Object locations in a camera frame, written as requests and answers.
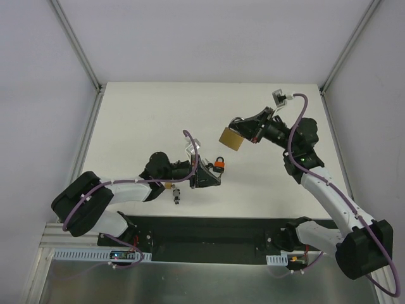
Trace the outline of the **large brass padlock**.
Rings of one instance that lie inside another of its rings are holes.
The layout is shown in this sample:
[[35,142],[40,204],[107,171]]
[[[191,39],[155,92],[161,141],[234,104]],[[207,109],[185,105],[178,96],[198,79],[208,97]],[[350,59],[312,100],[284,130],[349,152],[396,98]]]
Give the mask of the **large brass padlock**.
[[235,117],[228,126],[226,126],[223,130],[223,132],[221,133],[221,136],[219,138],[219,142],[222,143],[224,146],[234,150],[234,151],[238,151],[239,148],[241,147],[244,138],[235,130],[233,130],[230,125],[231,123],[234,122],[239,122],[242,121],[243,118],[241,117]]

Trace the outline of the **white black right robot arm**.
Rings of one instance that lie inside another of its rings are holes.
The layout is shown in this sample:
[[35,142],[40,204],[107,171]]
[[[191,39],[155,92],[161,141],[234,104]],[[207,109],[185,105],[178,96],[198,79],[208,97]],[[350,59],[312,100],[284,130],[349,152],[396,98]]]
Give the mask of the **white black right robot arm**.
[[318,126],[312,118],[302,118],[291,130],[271,108],[249,118],[235,118],[228,127],[237,135],[259,143],[266,139],[283,148],[287,173],[310,192],[337,226],[327,229],[308,217],[291,220],[271,238],[279,250],[292,252],[304,245],[333,255],[350,279],[392,265],[393,228],[386,220],[375,220],[345,195],[334,183],[325,164],[317,156]]

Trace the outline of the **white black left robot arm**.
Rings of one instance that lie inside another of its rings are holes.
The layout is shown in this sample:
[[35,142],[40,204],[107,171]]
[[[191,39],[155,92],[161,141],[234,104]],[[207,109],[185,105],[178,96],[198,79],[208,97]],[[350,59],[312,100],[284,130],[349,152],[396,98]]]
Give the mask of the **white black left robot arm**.
[[51,203],[53,212],[63,223],[63,230],[73,237],[89,231],[110,234],[119,246],[128,246],[134,238],[134,225],[122,212],[109,212],[108,205],[128,201],[155,200],[166,189],[180,202],[176,184],[189,181],[192,189],[220,186],[225,160],[219,156],[207,162],[191,155],[186,161],[172,163],[164,152],[153,153],[143,172],[136,178],[107,180],[86,171]]

